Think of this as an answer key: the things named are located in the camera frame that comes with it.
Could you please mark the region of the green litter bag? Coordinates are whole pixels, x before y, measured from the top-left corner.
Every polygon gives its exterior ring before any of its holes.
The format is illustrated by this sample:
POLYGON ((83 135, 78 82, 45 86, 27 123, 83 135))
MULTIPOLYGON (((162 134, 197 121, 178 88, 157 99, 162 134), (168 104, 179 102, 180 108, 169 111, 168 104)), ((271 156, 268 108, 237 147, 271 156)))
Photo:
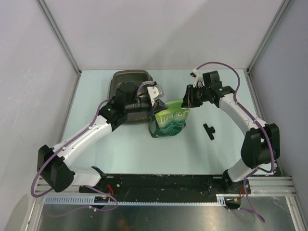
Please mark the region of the green litter bag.
POLYGON ((190 108, 182 108, 182 103, 183 99, 170 101, 166 110, 152 116, 149 132, 153 138, 175 136, 186 127, 190 108))

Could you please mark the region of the black bag clip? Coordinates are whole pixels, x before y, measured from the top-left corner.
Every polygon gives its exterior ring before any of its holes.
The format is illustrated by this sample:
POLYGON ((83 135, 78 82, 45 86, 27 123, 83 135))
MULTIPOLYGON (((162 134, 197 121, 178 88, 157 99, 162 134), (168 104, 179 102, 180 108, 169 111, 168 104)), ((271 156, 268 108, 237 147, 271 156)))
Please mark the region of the black bag clip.
POLYGON ((213 141, 215 139, 214 134, 216 133, 215 128, 213 126, 209 127, 207 123, 203 124, 203 127, 207 132, 210 140, 213 141))

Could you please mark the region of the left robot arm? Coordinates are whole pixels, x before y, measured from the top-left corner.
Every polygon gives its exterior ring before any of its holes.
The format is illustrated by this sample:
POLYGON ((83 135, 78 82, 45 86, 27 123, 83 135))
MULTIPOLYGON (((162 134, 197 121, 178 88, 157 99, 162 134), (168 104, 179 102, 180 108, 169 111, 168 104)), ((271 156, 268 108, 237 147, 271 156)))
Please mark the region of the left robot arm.
POLYGON ((70 186, 90 186, 95 192, 106 188, 103 172, 98 167, 73 168, 74 161, 100 138, 124 124, 131 113, 152 116, 167 106, 161 101, 162 87, 154 81, 145 81, 140 86, 132 82, 119 85, 115 95, 101 102, 91 122, 81 131, 63 142, 38 151, 38 175, 57 193, 70 186))

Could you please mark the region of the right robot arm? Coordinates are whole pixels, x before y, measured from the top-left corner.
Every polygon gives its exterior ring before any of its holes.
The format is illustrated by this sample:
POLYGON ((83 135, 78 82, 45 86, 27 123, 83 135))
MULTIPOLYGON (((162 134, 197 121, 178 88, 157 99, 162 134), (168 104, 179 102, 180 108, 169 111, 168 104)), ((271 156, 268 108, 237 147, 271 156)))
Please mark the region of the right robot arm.
POLYGON ((244 135, 240 159, 223 173, 223 190, 235 192, 239 182, 259 170, 272 173, 275 160, 280 157, 278 126, 253 115, 236 98, 236 91, 231 86, 223 86, 218 71, 201 74, 194 69, 191 76, 195 81, 186 87, 182 108, 200 107, 205 102, 214 104, 233 120, 244 135))

